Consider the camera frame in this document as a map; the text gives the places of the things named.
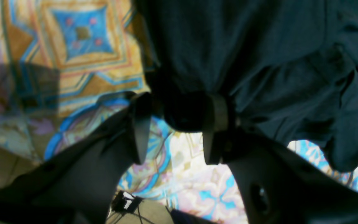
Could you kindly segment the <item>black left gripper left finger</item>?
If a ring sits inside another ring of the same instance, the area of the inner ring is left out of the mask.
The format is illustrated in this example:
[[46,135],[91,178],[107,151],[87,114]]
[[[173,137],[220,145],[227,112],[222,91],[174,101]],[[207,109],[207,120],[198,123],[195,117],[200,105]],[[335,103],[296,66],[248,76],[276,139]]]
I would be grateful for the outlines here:
[[122,175],[145,162],[151,115],[151,94],[134,95],[86,138],[1,189],[0,222],[104,224]]

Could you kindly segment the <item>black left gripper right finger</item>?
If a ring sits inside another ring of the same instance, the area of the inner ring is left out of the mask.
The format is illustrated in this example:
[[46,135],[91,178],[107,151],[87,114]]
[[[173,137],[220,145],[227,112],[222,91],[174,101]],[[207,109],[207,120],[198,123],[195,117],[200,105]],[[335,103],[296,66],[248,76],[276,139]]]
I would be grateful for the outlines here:
[[203,147],[206,164],[228,165],[250,224],[358,224],[356,191],[240,124],[220,95],[204,97]]

